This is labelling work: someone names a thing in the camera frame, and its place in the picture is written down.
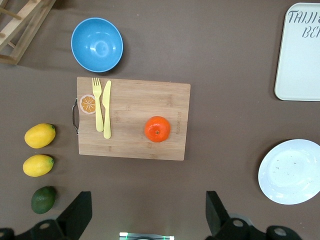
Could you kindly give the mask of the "wooden cup rack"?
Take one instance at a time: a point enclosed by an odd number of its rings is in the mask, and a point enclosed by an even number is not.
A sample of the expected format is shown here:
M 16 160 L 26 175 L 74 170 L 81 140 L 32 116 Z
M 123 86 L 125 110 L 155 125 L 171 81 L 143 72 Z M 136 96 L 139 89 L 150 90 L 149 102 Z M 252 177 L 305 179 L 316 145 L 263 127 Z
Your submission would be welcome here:
M 17 65 L 57 0 L 22 0 L 14 12 L 0 0 L 0 64 Z

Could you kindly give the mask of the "orange fruit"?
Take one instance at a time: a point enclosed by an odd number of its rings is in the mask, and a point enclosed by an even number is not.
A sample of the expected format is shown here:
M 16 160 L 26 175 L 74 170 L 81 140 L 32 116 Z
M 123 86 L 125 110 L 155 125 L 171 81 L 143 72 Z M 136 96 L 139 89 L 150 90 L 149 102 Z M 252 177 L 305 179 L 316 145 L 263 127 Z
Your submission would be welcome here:
M 171 124 L 162 116 L 153 116 L 144 125 L 144 135 L 154 143 L 166 141 L 171 133 Z

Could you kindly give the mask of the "white round plate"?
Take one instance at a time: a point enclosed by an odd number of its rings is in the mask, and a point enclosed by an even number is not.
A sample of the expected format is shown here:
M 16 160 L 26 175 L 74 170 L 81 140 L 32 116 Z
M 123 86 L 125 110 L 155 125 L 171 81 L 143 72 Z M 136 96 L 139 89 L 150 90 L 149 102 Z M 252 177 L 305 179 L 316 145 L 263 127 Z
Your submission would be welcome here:
M 320 193 L 320 145 L 306 139 L 284 141 L 263 158 L 258 170 L 263 194 L 282 205 L 295 205 Z

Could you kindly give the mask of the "blue bowl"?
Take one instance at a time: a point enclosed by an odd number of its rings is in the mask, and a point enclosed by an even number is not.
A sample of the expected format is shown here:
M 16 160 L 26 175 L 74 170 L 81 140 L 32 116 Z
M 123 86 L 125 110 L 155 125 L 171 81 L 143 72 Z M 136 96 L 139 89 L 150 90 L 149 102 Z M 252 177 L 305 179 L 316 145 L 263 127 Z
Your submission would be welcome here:
M 94 73 L 113 69 L 120 62 L 124 50 L 119 30 L 100 17 L 81 21 L 73 30 L 70 45 L 79 65 Z

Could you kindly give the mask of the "yellow plastic fork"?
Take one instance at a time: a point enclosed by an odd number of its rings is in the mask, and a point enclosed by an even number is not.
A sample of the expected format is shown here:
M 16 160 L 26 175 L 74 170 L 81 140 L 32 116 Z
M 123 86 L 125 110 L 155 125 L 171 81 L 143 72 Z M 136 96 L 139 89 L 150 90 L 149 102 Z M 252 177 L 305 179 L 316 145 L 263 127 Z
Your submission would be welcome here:
M 103 116 L 101 111 L 100 96 L 102 94 L 102 87 L 98 77 L 92 78 L 92 92 L 95 97 L 95 126 L 98 132 L 104 130 Z

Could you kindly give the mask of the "green avocado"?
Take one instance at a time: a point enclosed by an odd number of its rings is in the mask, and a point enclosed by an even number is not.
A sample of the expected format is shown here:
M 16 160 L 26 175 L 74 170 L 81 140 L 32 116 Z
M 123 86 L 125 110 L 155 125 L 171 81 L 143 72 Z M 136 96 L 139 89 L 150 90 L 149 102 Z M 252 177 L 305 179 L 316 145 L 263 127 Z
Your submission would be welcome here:
M 53 186 L 36 190 L 31 198 L 31 209 L 36 214 L 47 213 L 55 204 L 57 191 Z

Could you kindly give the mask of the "orange slice piece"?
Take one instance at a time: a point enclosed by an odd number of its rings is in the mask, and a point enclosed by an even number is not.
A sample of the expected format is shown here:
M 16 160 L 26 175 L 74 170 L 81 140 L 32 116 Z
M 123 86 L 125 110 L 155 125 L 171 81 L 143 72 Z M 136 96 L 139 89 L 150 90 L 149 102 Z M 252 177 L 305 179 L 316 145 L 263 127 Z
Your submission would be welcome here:
M 91 94 L 85 94 L 80 98 L 79 106 L 83 113 L 92 115 L 96 112 L 96 99 Z

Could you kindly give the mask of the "yellow plastic knife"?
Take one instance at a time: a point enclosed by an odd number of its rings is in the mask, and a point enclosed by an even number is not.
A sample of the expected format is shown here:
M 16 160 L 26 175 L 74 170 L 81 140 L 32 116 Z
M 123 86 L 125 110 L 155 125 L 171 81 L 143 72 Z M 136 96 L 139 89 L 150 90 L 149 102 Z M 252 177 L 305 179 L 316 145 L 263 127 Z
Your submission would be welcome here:
M 103 129 L 103 137 L 105 139 L 110 139 L 111 132 L 111 119 L 110 119 L 110 96 L 111 96 L 111 86 L 112 82 L 108 80 L 105 84 L 102 96 L 102 105 L 105 108 L 104 113 L 104 129 Z

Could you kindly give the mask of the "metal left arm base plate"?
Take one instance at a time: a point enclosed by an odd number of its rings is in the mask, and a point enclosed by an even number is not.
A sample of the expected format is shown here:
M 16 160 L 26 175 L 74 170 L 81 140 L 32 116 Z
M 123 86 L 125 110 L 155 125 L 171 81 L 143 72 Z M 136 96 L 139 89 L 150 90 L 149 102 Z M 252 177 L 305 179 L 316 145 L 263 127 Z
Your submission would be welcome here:
M 119 240 L 175 240 L 174 236 L 120 232 Z

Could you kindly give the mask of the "yellow lemon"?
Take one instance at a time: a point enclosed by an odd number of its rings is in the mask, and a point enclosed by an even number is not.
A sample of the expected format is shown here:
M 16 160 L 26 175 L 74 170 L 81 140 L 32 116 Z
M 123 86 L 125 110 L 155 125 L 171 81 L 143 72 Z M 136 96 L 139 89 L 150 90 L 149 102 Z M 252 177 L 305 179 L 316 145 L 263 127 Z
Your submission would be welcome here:
M 49 145 L 56 137 L 56 128 L 49 123 L 40 123 L 30 128 L 24 135 L 25 143 L 33 148 L 40 149 Z
M 23 172 L 29 177 L 40 177 L 51 171 L 54 159 L 44 154 L 36 154 L 29 157 L 22 166 Z

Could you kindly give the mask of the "cream tray with bear print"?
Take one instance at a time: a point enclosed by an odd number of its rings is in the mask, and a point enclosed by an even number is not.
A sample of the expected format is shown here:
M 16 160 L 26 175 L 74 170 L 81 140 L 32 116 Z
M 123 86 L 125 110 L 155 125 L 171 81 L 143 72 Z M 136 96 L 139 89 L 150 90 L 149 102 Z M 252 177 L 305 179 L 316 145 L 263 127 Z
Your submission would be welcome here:
M 320 102 L 320 3 L 287 10 L 274 93 L 283 101 Z

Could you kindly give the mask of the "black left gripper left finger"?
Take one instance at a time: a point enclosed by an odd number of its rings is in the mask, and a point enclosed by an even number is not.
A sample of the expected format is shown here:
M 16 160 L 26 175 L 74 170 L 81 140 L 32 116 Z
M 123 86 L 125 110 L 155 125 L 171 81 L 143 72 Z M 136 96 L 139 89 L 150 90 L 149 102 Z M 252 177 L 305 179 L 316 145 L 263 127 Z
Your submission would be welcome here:
M 19 235 L 0 228 L 0 240 L 79 240 L 91 219 L 92 195 L 82 191 L 56 219 L 43 220 Z

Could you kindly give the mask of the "wooden cutting board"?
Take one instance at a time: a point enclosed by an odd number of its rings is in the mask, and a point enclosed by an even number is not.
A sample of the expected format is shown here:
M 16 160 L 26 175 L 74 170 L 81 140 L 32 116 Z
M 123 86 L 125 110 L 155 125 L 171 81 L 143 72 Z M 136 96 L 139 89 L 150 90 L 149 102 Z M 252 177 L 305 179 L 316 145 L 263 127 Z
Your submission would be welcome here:
M 111 138 L 96 130 L 95 114 L 82 101 L 93 93 L 90 77 L 77 78 L 79 112 L 78 152 L 81 155 L 182 161 L 185 158 L 191 86 L 187 83 L 112 79 L 110 89 Z M 145 123 L 153 116 L 166 118 L 169 138 L 150 141 Z

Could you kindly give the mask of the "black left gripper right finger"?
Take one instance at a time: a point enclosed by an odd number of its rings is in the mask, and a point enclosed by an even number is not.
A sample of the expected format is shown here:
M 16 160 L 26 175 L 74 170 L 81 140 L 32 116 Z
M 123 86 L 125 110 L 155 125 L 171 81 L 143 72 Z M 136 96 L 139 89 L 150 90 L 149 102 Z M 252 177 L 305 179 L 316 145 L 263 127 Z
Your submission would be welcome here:
M 211 235 L 205 240 L 302 240 L 292 229 L 271 225 L 262 232 L 239 217 L 230 217 L 216 191 L 207 191 L 205 216 Z

